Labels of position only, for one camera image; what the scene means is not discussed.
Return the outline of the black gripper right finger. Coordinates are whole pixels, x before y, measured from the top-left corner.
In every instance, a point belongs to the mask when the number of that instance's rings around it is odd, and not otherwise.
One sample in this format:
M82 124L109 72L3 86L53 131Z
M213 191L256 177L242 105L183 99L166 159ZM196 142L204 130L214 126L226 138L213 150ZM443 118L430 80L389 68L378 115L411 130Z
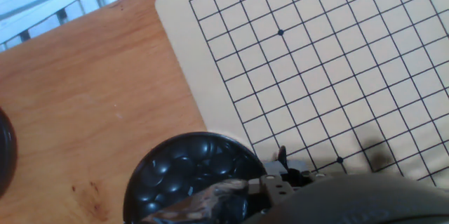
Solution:
M290 184L293 186L306 186L326 178L326 174L312 172L305 162L300 160L289 161Z

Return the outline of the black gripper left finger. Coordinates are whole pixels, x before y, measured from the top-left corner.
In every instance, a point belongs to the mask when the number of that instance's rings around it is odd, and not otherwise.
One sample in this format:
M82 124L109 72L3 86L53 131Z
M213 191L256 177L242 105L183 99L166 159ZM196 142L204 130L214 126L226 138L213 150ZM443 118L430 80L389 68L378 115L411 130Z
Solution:
M286 162L264 164L266 174L248 181L248 213L266 213L291 194L291 186L283 180L288 174Z

